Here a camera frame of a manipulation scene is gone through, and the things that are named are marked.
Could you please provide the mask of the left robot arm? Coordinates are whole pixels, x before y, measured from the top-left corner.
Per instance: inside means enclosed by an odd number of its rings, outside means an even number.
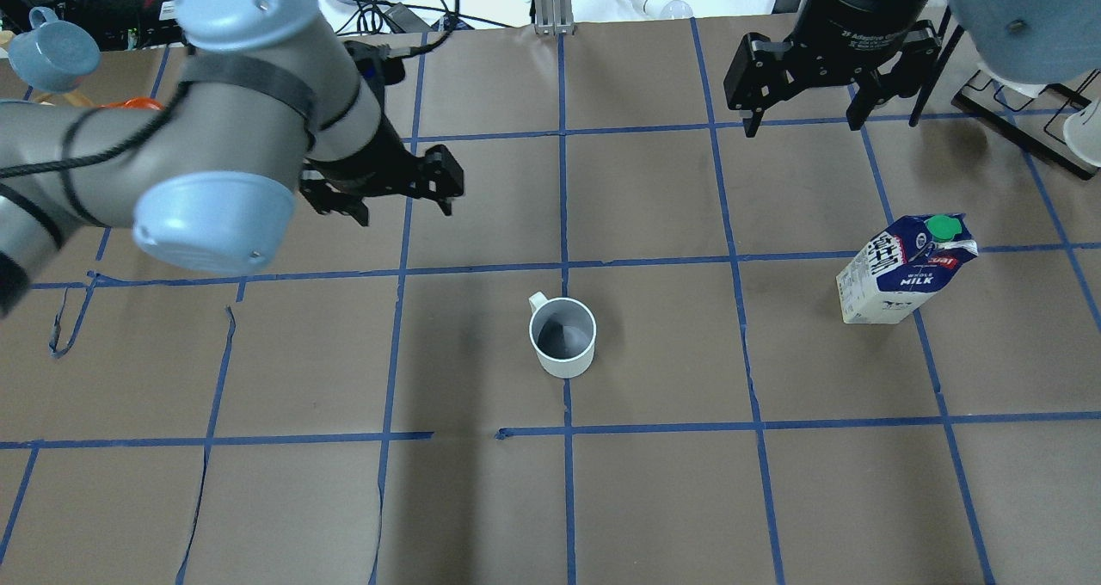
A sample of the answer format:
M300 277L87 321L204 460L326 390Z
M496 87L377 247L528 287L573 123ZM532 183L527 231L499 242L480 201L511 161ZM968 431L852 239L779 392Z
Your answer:
M310 205L369 223L402 194L453 215L464 167L408 152L366 79L380 48L335 35L318 0L173 0L196 53L161 110L3 102L3 314L72 236L130 230L162 262L240 278L275 258Z

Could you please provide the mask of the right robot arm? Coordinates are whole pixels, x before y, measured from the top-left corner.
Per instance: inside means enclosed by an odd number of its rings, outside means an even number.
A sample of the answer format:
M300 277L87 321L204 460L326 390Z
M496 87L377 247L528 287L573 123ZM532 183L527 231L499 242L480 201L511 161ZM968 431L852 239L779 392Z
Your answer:
M755 137L774 104L853 84L851 130L897 96L916 96L918 119L963 34L1002 80L1058 83L1098 68L1098 0L802 0L791 35L741 40L726 106Z

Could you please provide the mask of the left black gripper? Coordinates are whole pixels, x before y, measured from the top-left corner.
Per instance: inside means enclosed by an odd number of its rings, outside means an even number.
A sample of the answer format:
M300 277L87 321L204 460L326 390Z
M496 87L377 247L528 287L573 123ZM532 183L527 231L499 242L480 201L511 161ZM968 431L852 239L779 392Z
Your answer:
M423 158L405 149L401 139L371 139L350 158L310 159L307 169L318 178L299 178L299 193L318 215L342 215L369 227L366 198L391 194L432 201L445 217L464 197L464 166L445 145L429 147Z

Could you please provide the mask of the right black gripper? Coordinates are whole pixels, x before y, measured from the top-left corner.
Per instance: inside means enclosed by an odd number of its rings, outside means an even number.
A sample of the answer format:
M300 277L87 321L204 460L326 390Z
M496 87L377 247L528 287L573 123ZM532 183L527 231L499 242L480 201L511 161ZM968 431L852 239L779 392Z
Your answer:
M894 96L911 98L931 78L941 51L933 26L914 26L929 0L802 0L785 39L746 33L723 79L727 108L755 137L764 113L808 88L855 82L846 110L858 130ZM877 68L896 59L891 71Z

